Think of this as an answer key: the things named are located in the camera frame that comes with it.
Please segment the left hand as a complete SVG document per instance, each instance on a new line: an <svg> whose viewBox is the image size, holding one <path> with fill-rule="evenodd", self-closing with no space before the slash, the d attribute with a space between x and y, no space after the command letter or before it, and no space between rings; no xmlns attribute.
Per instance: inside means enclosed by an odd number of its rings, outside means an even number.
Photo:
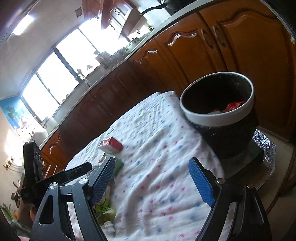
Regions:
<svg viewBox="0 0 296 241"><path fill-rule="evenodd" d="M21 200L20 206L18 208L17 221L29 228L32 227L35 219L36 209L32 203L23 203Z"/></svg>

